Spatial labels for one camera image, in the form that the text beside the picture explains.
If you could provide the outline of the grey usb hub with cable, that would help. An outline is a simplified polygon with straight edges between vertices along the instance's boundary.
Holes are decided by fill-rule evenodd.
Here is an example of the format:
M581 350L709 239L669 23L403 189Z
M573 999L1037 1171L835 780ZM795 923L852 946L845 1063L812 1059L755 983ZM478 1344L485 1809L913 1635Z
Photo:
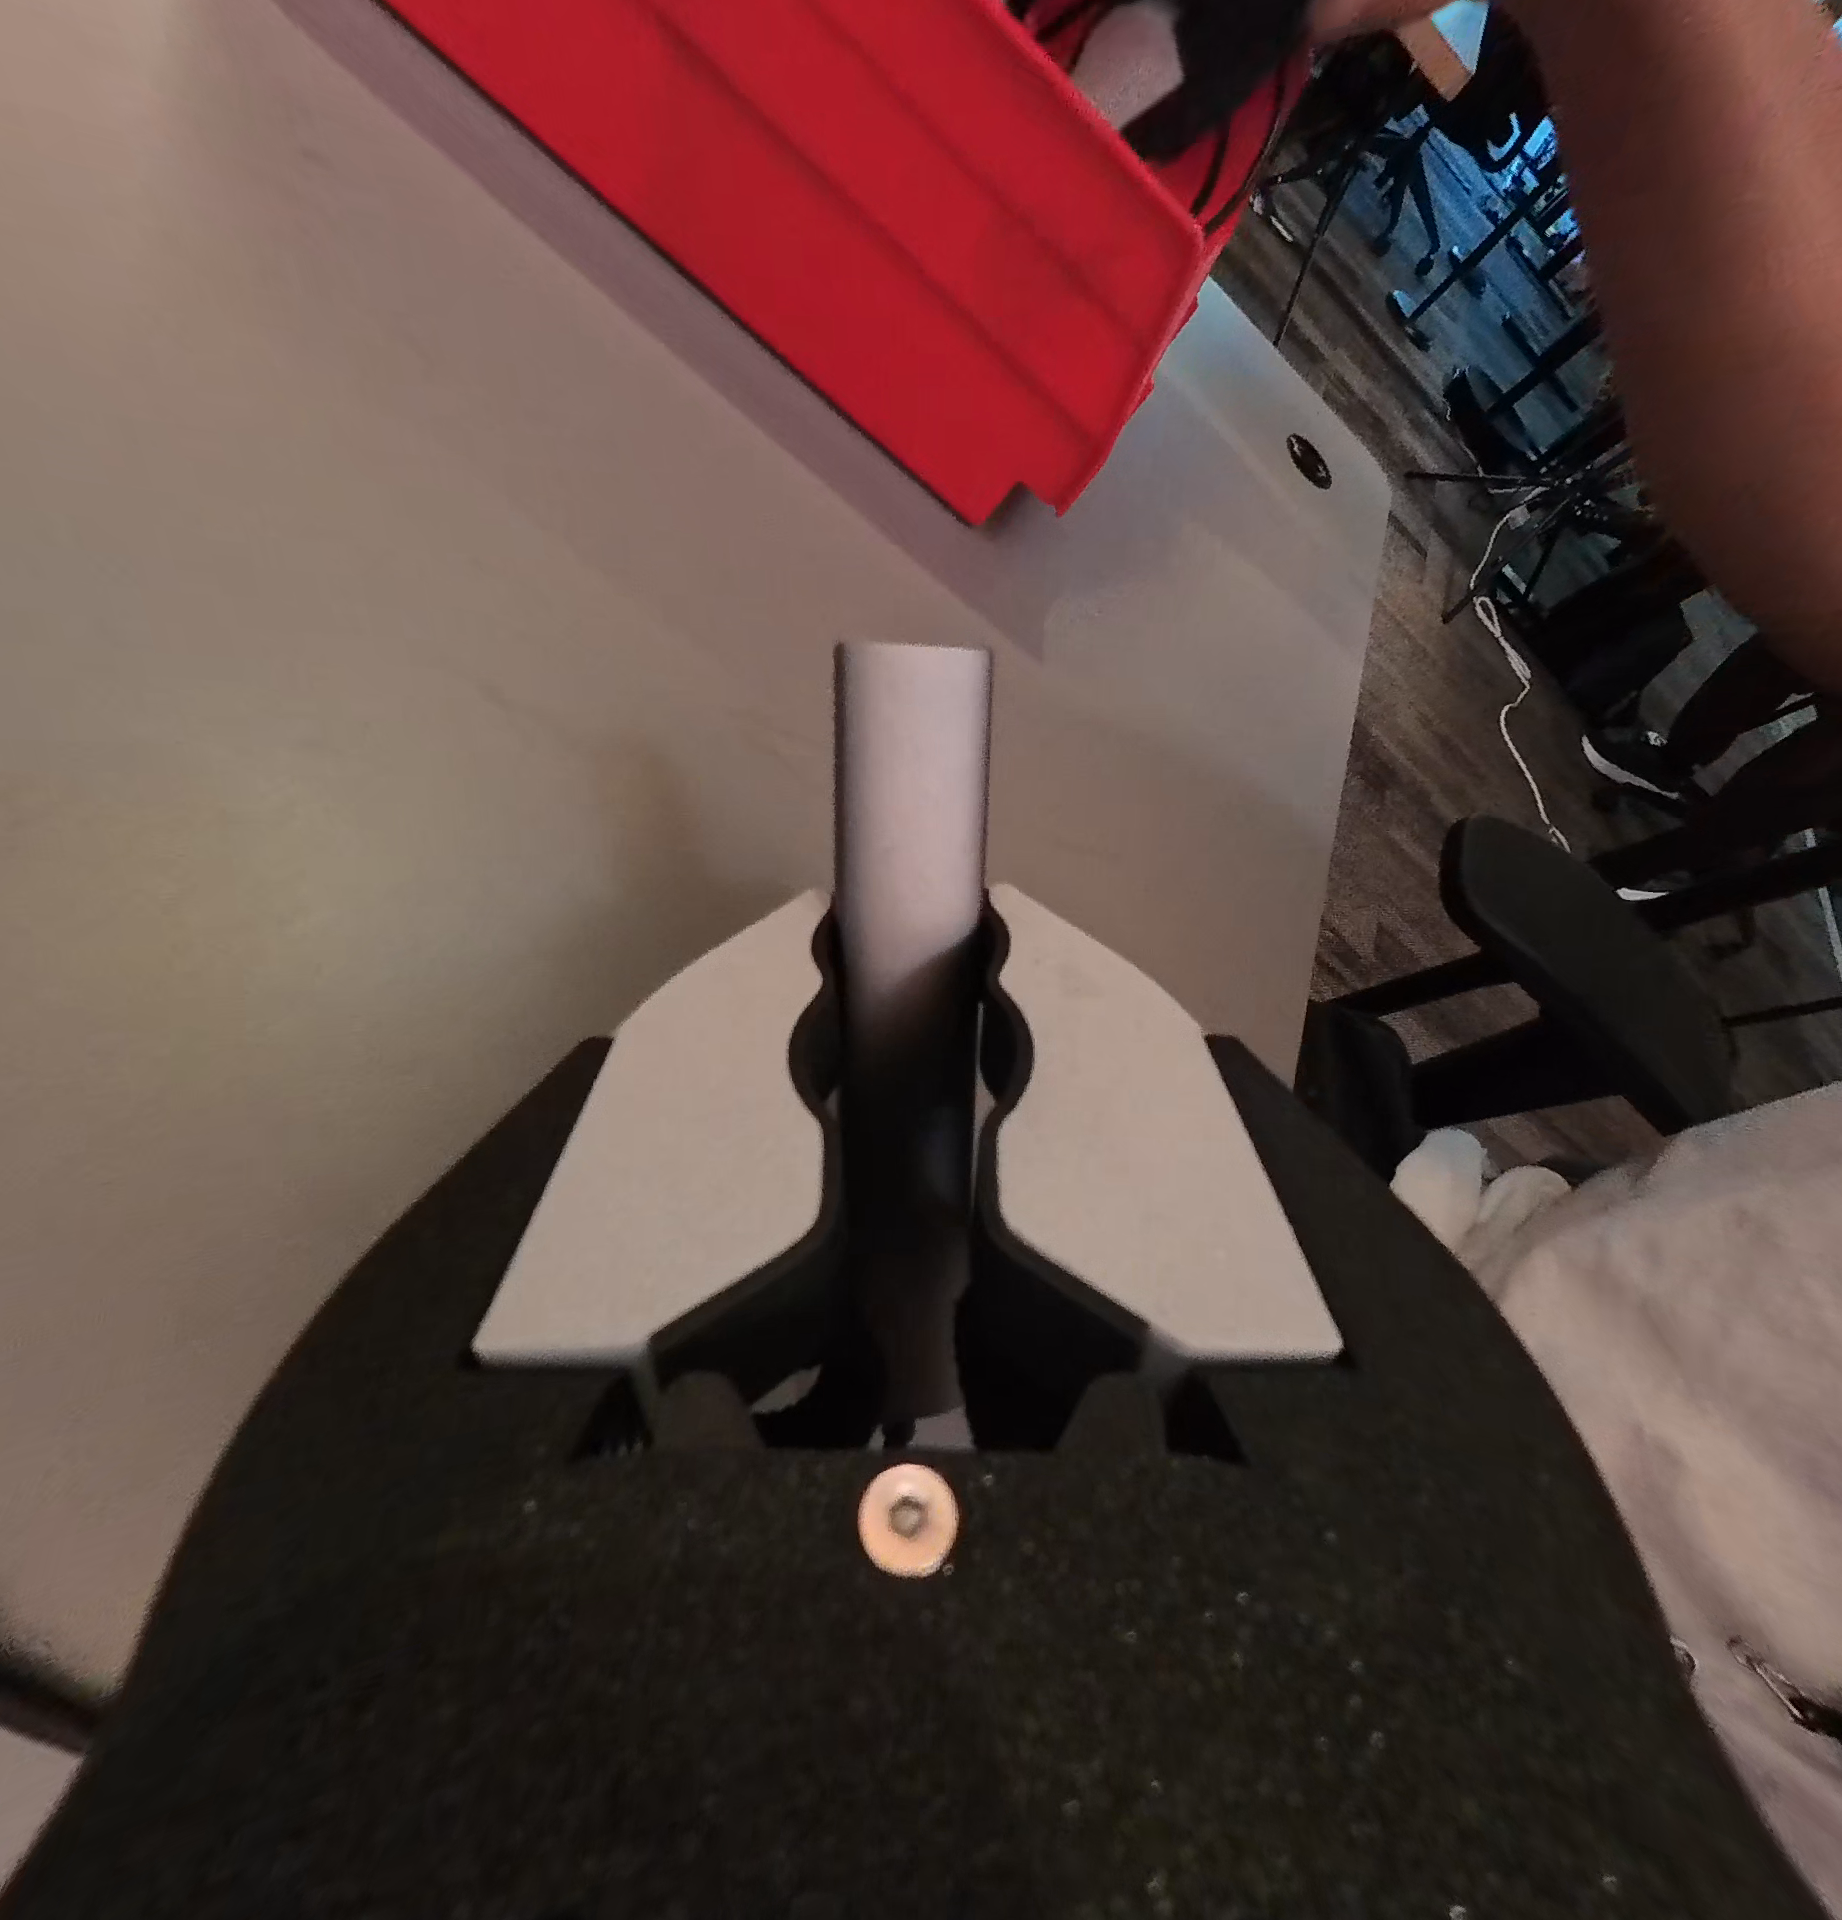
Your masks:
M963 1403L991 666L890 640L835 655L845 1219L897 1428Z

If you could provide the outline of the red storage bin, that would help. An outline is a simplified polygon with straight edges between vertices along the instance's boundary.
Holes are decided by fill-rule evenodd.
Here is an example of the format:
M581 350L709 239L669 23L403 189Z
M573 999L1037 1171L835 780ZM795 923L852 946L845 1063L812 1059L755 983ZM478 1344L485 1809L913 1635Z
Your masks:
M394 1L530 134L968 525L1071 510L1306 81L1142 157L1078 87L1106 5Z

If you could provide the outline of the grey desk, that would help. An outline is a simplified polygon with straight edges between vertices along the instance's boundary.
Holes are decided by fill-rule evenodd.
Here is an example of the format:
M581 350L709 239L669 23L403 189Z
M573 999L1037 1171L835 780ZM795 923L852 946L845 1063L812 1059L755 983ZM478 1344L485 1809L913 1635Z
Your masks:
M1289 1073L1388 525L1217 288L972 530L380 6L0 5L0 1641L115 1686L329 1290L824 882L843 638Z

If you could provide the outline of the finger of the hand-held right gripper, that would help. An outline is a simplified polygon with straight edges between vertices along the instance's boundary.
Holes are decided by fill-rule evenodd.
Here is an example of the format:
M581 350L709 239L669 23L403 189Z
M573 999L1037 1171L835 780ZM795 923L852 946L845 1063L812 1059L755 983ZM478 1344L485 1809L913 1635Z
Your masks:
M1185 148L1181 5L1103 5L1078 44L1078 89L1134 148Z

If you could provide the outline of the black sneaker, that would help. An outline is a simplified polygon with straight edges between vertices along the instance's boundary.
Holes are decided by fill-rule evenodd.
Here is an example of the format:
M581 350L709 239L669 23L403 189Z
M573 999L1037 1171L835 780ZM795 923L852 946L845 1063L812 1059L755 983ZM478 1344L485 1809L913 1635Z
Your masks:
M1641 729L1590 729L1580 733L1580 753L1588 765L1602 778L1651 795L1664 804L1683 804L1693 780L1667 740Z

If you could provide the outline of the person's right forearm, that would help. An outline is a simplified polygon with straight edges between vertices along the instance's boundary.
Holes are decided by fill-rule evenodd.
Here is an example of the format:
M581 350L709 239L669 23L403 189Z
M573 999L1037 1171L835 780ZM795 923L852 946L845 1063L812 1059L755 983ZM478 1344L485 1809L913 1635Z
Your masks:
M1517 1L1636 466L1842 697L1842 37L1807 1Z

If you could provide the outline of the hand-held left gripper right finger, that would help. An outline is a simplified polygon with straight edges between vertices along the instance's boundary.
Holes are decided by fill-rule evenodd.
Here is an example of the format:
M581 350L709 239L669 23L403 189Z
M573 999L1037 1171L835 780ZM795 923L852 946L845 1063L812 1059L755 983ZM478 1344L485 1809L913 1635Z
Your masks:
M1242 1450L1217 1387L1341 1358L1283 1200L1192 1013L994 885L984 905L979 1449Z

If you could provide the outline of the person's white garment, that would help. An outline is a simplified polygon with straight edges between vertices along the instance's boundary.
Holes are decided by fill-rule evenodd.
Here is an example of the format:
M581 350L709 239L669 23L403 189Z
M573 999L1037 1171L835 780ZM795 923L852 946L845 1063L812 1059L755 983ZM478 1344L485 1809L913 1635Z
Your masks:
M1391 1191L1538 1363L1728 1761L1842 1915L1842 1083L1578 1188L1441 1129Z

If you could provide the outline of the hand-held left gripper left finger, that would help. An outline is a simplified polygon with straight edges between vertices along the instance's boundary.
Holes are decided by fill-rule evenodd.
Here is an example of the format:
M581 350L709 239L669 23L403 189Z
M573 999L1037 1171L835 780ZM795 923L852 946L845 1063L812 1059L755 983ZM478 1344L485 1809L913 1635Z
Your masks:
M472 1342L597 1369L644 1413L717 1375L778 1444L846 1437L843 1032L820 891L621 1023Z

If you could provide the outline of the black office chair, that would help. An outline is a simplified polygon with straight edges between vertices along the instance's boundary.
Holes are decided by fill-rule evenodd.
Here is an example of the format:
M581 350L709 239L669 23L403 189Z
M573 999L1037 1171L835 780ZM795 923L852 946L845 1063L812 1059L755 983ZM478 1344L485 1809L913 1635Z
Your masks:
M1615 1096L1673 1137L1738 1110L1739 1032L1842 1013L1842 995L1719 1011L1673 934L1842 882L1842 840L1656 900L1625 900L1590 864L1498 818L1455 824L1439 897L1471 953L1313 1003L1293 1091L1382 1174L1434 1129ZM1388 1018L1515 987L1533 1015L1412 1063Z

